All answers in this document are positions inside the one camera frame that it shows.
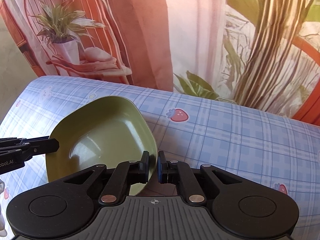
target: green leaf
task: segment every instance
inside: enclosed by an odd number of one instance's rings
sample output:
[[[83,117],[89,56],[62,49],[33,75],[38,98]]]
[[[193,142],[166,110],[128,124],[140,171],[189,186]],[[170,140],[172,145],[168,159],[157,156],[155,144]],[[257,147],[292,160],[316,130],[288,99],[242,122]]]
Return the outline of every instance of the green leaf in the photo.
[[[42,29],[41,31],[39,31],[39,33],[37,34],[37,36],[46,36],[49,35],[49,31],[47,29]]]
[[[104,24],[102,24],[102,23],[97,23],[96,22],[96,24],[95,24],[95,28],[104,28],[104,27],[106,27]]]
[[[241,69],[241,59],[238,56],[236,50],[234,49],[229,37],[227,35],[223,36],[223,46],[228,52],[228,59],[232,67],[236,69],[238,74],[240,74],[240,69]]]
[[[193,73],[191,73],[191,72],[189,72],[189,71],[187,71],[187,77],[188,77],[188,80],[189,81],[193,81],[193,82],[195,82],[195,83],[197,83],[197,84],[199,84],[201,87],[203,87],[204,89],[207,89],[207,90],[209,90],[209,91],[213,91],[213,88],[212,88],[212,86],[210,86],[210,84],[209,83],[207,83],[204,79],[202,79],[201,77],[199,77],[199,76],[197,76],[197,75],[195,75],[195,74],[193,74]]]
[[[45,16],[39,14],[39,15],[34,15],[33,17],[35,17],[38,20],[40,20],[43,25],[45,25],[45,26],[47,26],[49,28],[52,28],[50,21],[48,21],[48,19]]]
[[[90,37],[90,38],[93,38],[90,34],[88,33],[77,33],[79,36],[87,36],[87,37]]]
[[[207,89],[202,89],[199,93],[199,97],[216,100],[219,97],[219,95],[216,92],[212,92]]]
[[[194,96],[196,97],[196,93],[192,90],[192,88],[188,85],[188,83],[182,78],[182,77],[179,77],[178,75],[174,74],[177,79],[179,80],[180,82],[180,86],[182,87],[183,91],[187,94],[187,95],[190,95],[190,96]]]
[[[69,12],[65,15],[65,17],[71,17],[71,19],[77,19],[77,18],[82,18],[85,16],[85,11],[74,11],[74,12]]]
[[[184,94],[185,95],[185,92],[183,92],[180,87],[178,87],[177,85],[173,84],[173,87],[180,93],[180,94]]]
[[[320,4],[311,5],[305,22],[320,22]]]
[[[202,86],[200,86],[198,83],[190,80],[189,81],[191,86],[193,87],[194,91],[196,92],[197,97],[200,98],[207,98],[207,99],[211,99],[211,100],[215,100],[219,97],[219,95],[212,91],[209,91],[207,89],[204,89]]]
[[[304,103],[308,99],[310,93],[308,89],[306,89],[303,85],[299,86],[299,91],[300,91],[301,101]]]
[[[58,29],[58,27],[54,24],[53,26],[54,31],[56,32],[57,36],[60,36],[61,31]]]
[[[101,23],[97,23],[94,20],[91,19],[86,19],[86,18],[78,18],[78,19],[74,19],[71,21],[72,24],[78,24],[82,27],[95,27],[95,28],[101,28],[102,26],[104,27],[104,25],[102,25]]]
[[[73,3],[73,0],[65,0],[61,3],[61,6],[65,9],[68,9],[72,3]]]
[[[259,15],[257,0],[227,0],[227,4],[247,18],[254,26],[257,25]]]
[[[67,33],[69,36],[71,36],[76,42],[81,43],[80,37],[78,35],[78,33],[75,33],[71,30],[67,30]]]
[[[52,10],[50,7],[47,6],[43,1],[40,1],[40,5],[46,16],[52,18]]]

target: ribbed gray plate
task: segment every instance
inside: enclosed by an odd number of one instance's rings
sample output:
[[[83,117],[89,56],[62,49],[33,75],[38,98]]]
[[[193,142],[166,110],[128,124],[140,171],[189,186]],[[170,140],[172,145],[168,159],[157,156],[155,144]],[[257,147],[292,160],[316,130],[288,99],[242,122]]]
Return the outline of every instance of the ribbed gray plate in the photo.
[[[83,231],[65,240],[236,240],[221,230],[206,209],[186,205],[179,196],[128,196],[104,207]],[[19,236],[17,240],[26,240]]]

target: metal pivot pin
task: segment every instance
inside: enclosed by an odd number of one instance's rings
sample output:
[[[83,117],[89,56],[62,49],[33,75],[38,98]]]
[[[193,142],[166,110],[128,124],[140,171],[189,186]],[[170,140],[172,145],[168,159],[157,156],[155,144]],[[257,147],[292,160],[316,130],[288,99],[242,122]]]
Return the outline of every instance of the metal pivot pin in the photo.
[[[202,201],[204,201],[204,196],[201,195],[191,195],[189,197],[189,200],[193,203],[200,203]]]
[[[113,195],[104,195],[101,197],[101,201],[104,203],[112,203],[116,200],[117,200],[116,196],[113,196]]]

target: printed backdrop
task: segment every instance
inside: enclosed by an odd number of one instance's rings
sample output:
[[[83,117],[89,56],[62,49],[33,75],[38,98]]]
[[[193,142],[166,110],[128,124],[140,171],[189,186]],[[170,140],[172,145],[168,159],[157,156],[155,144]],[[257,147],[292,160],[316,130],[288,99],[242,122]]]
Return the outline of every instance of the printed backdrop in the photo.
[[[0,0],[38,76],[227,101],[320,125],[320,0]]]

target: blue plaid tablecloth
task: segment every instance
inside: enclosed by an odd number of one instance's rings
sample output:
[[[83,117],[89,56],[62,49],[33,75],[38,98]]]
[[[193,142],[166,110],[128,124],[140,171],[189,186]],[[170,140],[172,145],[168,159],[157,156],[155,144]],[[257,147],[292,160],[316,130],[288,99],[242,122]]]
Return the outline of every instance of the blue plaid tablecloth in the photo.
[[[193,168],[210,163],[287,193],[300,209],[294,239],[319,240],[320,129],[303,122],[166,91],[44,76],[31,82],[11,107],[0,125],[0,138],[50,135],[62,118],[109,95],[128,98],[138,107],[158,149],[169,160],[185,161]],[[177,122],[184,117],[188,119]],[[17,194],[47,183],[45,158],[35,156],[24,168],[0,179],[5,184],[0,195],[1,212],[6,238],[10,239],[13,234],[5,217],[7,204]],[[151,183],[146,194],[173,194],[173,190]]]

